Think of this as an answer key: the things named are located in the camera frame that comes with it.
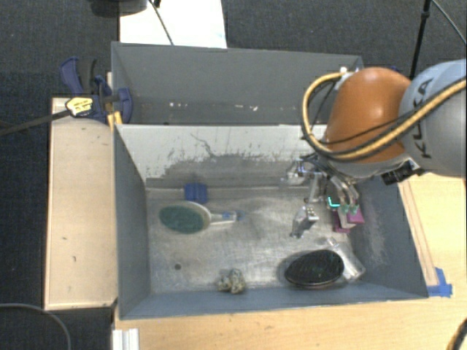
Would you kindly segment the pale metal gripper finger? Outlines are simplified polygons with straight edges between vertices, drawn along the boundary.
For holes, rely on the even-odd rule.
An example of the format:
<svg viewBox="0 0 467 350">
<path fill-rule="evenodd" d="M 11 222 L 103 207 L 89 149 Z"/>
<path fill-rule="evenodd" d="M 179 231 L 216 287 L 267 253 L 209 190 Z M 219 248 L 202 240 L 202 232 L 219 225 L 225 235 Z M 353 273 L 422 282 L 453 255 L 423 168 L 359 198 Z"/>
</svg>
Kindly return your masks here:
<svg viewBox="0 0 467 350">
<path fill-rule="evenodd" d="M 292 222 L 291 236 L 302 236 L 309 225 L 307 207 L 302 206 L 295 214 Z"/>
<path fill-rule="evenodd" d="M 309 225 L 306 227 L 304 233 L 311 229 L 311 227 L 320 219 L 315 212 L 307 211 L 309 218 Z"/>
</svg>

